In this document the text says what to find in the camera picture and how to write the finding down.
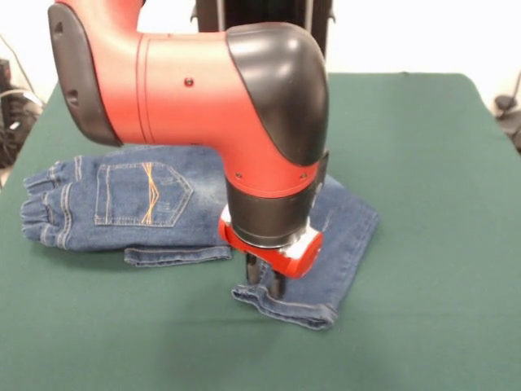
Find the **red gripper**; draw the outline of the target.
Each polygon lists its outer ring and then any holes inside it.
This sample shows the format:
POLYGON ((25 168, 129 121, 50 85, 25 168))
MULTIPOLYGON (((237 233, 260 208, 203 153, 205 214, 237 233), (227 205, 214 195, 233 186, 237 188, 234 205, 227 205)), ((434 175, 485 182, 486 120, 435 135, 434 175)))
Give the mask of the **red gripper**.
POLYGON ((323 242, 323 234, 311 227, 310 218, 308 218, 304 232, 298 234, 296 239, 291 239, 288 245, 278 248, 253 246, 240 239, 234 232, 227 205, 221 212, 218 233, 232 248, 246 253, 246 279, 249 285, 256 285, 260 282, 258 258, 271 265, 274 271, 270 285, 270 296, 274 300, 283 298, 287 277, 299 279, 310 270, 323 242))

